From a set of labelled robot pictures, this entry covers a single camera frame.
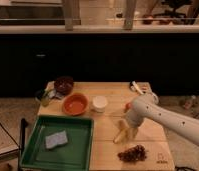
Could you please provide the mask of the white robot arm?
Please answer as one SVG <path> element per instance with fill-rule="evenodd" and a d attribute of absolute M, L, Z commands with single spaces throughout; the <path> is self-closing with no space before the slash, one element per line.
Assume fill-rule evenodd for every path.
<path fill-rule="evenodd" d="M 132 128 L 138 128 L 148 118 L 199 146 L 199 120 L 191 118 L 158 105 L 158 98 L 153 93 L 146 93 L 134 98 L 124 119 Z"/>

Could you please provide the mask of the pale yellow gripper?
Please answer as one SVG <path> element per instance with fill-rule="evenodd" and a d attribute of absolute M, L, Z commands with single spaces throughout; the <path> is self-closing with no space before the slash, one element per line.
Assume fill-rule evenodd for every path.
<path fill-rule="evenodd" d="M 119 132 L 123 129 L 126 130 L 126 136 L 124 139 L 127 139 L 127 140 L 133 140 L 138 133 L 137 128 L 130 127 L 125 120 L 120 120 L 119 121 Z"/>

